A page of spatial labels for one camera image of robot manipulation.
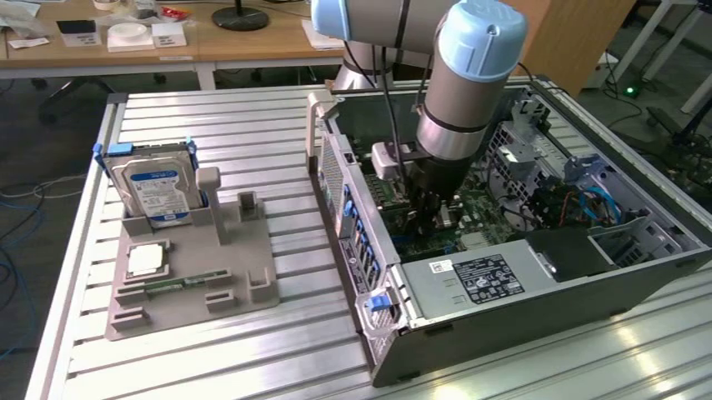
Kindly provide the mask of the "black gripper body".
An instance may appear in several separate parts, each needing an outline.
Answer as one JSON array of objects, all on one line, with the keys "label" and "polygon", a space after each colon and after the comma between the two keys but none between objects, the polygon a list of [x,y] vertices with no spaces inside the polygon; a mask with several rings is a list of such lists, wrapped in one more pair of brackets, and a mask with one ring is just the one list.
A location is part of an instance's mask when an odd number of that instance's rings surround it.
[{"label": "black gripper body", "polygon": [[441,198],[453,198],[462,186],[472,163],[470,157],[454,161],[437,157],[416,160],[409,173],[412,187]]}]

